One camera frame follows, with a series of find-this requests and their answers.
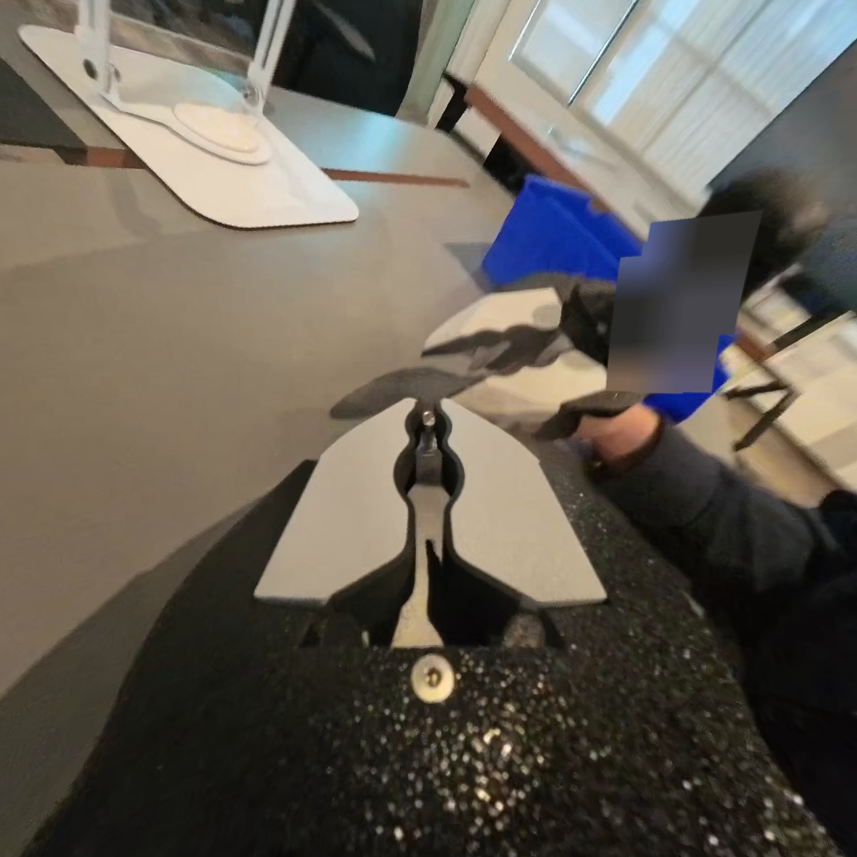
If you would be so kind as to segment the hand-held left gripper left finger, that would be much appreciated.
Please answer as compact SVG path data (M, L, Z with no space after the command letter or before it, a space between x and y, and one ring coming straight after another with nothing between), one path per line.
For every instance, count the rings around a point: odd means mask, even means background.
M320 456L256 584L256 599L323 606L404 555L416 405L401 399Z

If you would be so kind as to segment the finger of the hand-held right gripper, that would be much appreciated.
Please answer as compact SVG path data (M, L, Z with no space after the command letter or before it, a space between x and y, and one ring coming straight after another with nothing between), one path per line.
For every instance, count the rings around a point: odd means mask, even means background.
M564 335L527 364L491 372L469 388L469 409L502 428L534 428L563 404L605 390L606 369L573 347Z
M562 306L552 287L486 294L436 328L422 356L558 358L571 351Z

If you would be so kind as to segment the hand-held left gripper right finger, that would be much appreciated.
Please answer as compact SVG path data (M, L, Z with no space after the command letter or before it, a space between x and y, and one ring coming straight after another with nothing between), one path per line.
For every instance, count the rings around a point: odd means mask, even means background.
M460 477L448 509L454 557L529 607L605 602L605 588L537 457L450 399L440 411Z

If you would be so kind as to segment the blue plastic bin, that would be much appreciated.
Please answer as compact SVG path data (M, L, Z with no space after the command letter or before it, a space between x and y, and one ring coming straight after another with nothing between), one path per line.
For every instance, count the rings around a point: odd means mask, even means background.
M483 261L495 286L554 273L616 284L620 261L642 241L585 193L530 175Z

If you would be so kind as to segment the person's right forearm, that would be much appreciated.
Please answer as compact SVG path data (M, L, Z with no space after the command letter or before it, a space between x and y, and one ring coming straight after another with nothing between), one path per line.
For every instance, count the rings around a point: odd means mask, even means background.
M644 451L616 466L595 462L607 498L700 588L749 599L855 580L855 495L796 505L663 420Z

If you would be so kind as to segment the person's right hand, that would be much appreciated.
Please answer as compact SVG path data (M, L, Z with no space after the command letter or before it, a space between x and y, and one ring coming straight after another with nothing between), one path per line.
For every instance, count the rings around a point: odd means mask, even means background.
M607 466L616 466L644 451L661 430L660 414L645 404L635 404L616 416L584 416L575 437Z

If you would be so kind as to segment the brown top desk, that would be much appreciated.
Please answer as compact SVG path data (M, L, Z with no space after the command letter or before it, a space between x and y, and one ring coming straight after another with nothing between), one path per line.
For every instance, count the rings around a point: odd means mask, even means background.
M524 179L536 175L587 194L598 211L616 216L638 237L648 230L642 215L632 212L627 202L615 203L595 187L590 177L584 177L578 166L560 154L546 136L538 137L523 120L515 117L476 83L465 85L466 112L476 115L496 133L494 143L483 158L483 170L506 190L520 192Z

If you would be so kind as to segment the white table black legs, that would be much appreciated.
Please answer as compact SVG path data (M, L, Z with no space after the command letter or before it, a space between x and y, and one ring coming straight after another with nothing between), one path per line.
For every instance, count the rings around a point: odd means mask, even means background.
M856 489L856 321L814 320L781 290L739 315L723 391L744 399L839 486Z

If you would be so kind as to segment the large window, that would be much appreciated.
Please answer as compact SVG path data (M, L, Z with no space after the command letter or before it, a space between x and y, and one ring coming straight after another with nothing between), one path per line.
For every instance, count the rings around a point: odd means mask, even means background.
M548 1L509 60L695 196L855 35L854 1Z

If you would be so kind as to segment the person's dark jacket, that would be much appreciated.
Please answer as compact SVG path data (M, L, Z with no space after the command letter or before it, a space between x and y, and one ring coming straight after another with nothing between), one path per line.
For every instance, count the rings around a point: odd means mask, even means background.
M791 512L751 565L744 687L777 764L840 851L855 855L855 494Z

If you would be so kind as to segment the black mat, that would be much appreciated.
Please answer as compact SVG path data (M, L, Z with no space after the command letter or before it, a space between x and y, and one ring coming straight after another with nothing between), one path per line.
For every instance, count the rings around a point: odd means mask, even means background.
M85 155L87 147L6 61L1 61L1 143Z

